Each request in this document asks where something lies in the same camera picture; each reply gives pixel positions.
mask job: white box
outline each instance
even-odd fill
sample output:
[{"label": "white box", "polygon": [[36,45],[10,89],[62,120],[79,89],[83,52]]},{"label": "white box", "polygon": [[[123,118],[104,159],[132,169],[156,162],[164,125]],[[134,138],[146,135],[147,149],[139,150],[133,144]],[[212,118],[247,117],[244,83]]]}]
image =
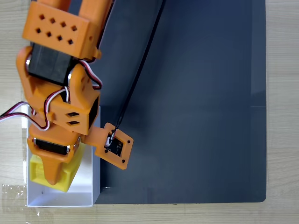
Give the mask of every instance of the white box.
[{"label": "white box", "polygon": [[[100,124],[100,109],[95,123]],[[67,193],[31,182],[27,176],[27,206],[92,207],[100,194],[100,158],[94,153],[95,147],[86,146],[81,165]],[[30,173],[31,155],[27,145],[27,175]]]}]

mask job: square hole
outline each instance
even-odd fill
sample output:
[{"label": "square hole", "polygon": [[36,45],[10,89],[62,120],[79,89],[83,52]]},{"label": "square hole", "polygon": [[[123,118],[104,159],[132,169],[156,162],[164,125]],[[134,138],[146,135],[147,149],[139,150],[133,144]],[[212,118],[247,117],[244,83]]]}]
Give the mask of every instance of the square hole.
[{"label": "square hole", "polygon": [[76,125],[76,124],[80,124],[80,122],[77,122],[77,121],[70,121],[70,122],[68,122],[70,125]]},{"label": "square hole", "polygon": [[72,31],[76,31],[77,27],[76,26],[72,26],[71,29],[72,29]]},{"label": "square hole", "polygon": [[61,25],[62,27],[66,27],[65,22],[61,22],[60,25]]},{"label": "square hole", "polygon": [[55,23],[56,21],[55,21],[54,18],[51,18],[51,19],[50,19],[50,22],[53,24],[53,23]]},{"label": "square hole", "polygon": [[67,113],[67,116],[69,117],[74,117],[74,116],[78,116],[79,114],[77,112],[71,112],[71,113]]}]

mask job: yellow block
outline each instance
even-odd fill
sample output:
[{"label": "yellow block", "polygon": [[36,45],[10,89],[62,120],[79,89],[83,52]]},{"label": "yellow block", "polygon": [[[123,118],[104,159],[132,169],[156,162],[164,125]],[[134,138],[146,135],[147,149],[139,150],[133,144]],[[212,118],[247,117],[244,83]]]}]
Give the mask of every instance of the yellow block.
[{"label": "yellow block", "polygon": [[71,183],[79,169],[83,154],[85,151],[85,144],[80,143],[70,163],[62,164],[62,171],[60,173],[60,180],[55,185],[51,185],[45,179],[43,172],[43,161],[37,155],[32,155],[30,159],[30,180],[41,185],[54,188],[63,192],[67,192],[71,186]]}]

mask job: orange robotic arm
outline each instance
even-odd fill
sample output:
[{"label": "orange robotic arm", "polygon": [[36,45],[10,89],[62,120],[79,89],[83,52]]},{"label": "orange robotic arm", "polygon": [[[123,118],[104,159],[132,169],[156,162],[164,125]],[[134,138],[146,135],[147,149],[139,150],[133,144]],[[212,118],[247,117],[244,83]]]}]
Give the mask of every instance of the orange robotic arm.
[{"label": "orange robotic arm", "polygon": [[112,0],[83,0],[78,16],[67,12],[69,5],[70,0],[30,3],[23,38],[34,44],[22,49],[16,60],[25,97],[36,111],[31,118],[42,127],[30,126],[28,146],[41,157],[45,178],[52,185],[80,141],[95,146],[97,156],[121,169],[127,167],[133,144],[120,130],[108,143],[115,127],[93,126],[100,92],[79,62],[100,57],[97,43]]}]

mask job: black cable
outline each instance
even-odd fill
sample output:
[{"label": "black cable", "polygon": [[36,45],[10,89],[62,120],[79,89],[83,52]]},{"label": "black cable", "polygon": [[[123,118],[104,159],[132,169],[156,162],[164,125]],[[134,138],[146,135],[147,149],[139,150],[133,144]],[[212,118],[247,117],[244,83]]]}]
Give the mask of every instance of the black cable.
[{"label": "black cable", "polygon": [[133,83],[132,83],[132,86],[131,86],[131,89],[130,89],[128,95],[127,95],[126,101],[125,101],[125,103],[124,103],[124,105],[123,105],[123,107],[122,107],[120,116],[119,116],[119,118],[118,118],[118,121],[117,121],[117,124],[116,124],[116,126],[115,126],[115,129],[114,129],[113,133],[115,133],[115,131],[119,128],[119,126],[120,126],[120,124],[121,124],[121,122],[122,122],[123,116],[124,116],[124,114],[125,114],[125,112],[126,112],[126,109],[127,109],[127,107],[128,107],[128,104],[129,104],[129,102],[130,102],[131,96],[132,96],[132,94],[133,94],[133,92],[134,92],[134,89],[135,89],[135,87],[136,87],[136,85],[137,85],[139,76],[140,76],[140,74],[141,74],[141,71],[142,71],[143,66],[144,66],[144,63],[145,63],[145,60],[146,60],[146,58],[147,58],[147,56],[148,56],[148,53],[149,53],[149,50],[150,50],[151,43],[153,42],[153,39],[154,39],[154,36],[155,36],[155,33],[156,33],[156,29],[157,29],[157,27],[158,27],[158,23],[159,23],[159,21],[160,21],[161,14],[162,14],[163,9],[164,9],[164,6],[165,6],[165,2],[166,2],[166,0],[162,0],[161,6],[160,6],[160,10],[159,10],[159,12],[158,12],[158,15],[157,15],[157,17],[156,17],[155,24],[154,24],[154,26],[153,26],[153,29],[152,29],[151,34],[150,34],[150,37],[149,37],[148,44],[147,44],[146,49],[145,49],[145,51],[144,51],[142,60],[141,60],[141,62],[140,62],[139,68],[138,68],[138,71],[137,71],[137,73],[136,73],[136,75],[135,75],[135,79],[134,79],[134,81],[133,81]]}]

